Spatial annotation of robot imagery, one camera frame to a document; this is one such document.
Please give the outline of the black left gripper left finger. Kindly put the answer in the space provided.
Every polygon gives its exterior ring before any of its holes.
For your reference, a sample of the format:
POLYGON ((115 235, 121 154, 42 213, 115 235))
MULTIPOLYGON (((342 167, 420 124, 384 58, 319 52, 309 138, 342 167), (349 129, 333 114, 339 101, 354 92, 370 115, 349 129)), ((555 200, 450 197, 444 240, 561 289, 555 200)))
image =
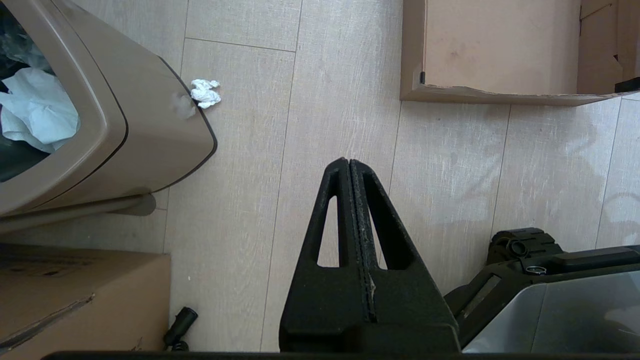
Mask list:
POLYGON ((369 249, 358 221, 350 161, 325 168, 279 322, 282 353, 340 353, 344 333, 369 322, 369 249), (336 200, 336 268, 318 264, 329 202, 336 200))

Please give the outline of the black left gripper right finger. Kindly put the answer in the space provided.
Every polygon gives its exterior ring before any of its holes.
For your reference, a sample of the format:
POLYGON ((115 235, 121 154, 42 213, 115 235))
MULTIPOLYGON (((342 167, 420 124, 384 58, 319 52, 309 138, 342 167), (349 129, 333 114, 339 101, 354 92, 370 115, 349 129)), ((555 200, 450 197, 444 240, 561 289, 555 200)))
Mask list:
POLYGON ((362 353, 459 353, 458 325, 373 169, 350 177, 364 291, 363 323, 350 329, 362 353))

